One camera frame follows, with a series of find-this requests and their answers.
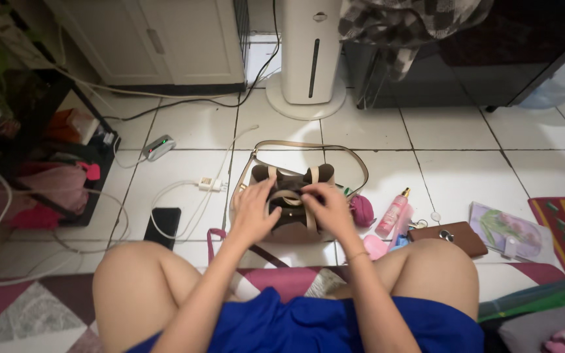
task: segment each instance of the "hand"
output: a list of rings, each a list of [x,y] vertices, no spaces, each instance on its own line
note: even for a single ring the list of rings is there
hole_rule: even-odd
[[[250,247],[262,241],[265,235],[272,230],[283,211],[277,207],[274,212],[265,216],[267,195],[275,182],[275,178],[263,180],[247,187],[232,200],[236,213],[229,232],[229,239],[236,239]]]
[[[302,201],[313,212],[323,229],[331,232],[339,241],[353,236],[358,238],[348,202],[335,186],[326,183],[310,184],[303,187],[302,191]],[[312,193],[322,196],[326,205],[320,204]]]

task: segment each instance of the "perfume bottle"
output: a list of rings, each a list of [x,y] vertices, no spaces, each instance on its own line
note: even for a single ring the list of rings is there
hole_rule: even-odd
[[[396,220],[398,219],[398,215],[408,203],[407,197],[409,196],[410,191],[411,189],[409,188],[404,189],[400,195],[396,196],[392,204],[389,205],[387,212],[385,212],[381,222],[376,227],[376,233],[378,235],[387,237],[392,231],[392,228],[394,228]]]

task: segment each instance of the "floral book cover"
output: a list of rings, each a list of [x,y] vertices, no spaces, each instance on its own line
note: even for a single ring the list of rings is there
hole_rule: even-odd
[[[476,202],[470,205],[470,227],[489,249],[503,253],[512,236],[518,241],[518,260],[555,264],[553,235],[546,227]]]

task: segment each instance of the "smartphone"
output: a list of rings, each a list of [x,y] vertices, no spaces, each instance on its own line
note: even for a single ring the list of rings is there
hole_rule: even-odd
[[[152,210],[154,220],[156,225],[160,230],[169,236],[175,236],[178,230],[178,222],[180,221],[180,209],[174,208],[160,208],[157,207]],[[145,237],[143,240],[153,241],[162,246],[165,246],[169,250],[173,250],[173,245],[176,239],[169,239],[158,232],[158,229],[154,227],[152,222],[152,217],[149,218],[147,222],[147,230],[145,231]]]

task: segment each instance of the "cabinet handle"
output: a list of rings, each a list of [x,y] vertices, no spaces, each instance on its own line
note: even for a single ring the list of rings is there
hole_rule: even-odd
[[[156,33],[156,30],[148,28],[147,36],[149,37],[149,40],[151,40],[152,45],[154,46],[154,50],[158,54],[164,55],[164,48],[161,44],[161,38],[158,36],[158,33]]]

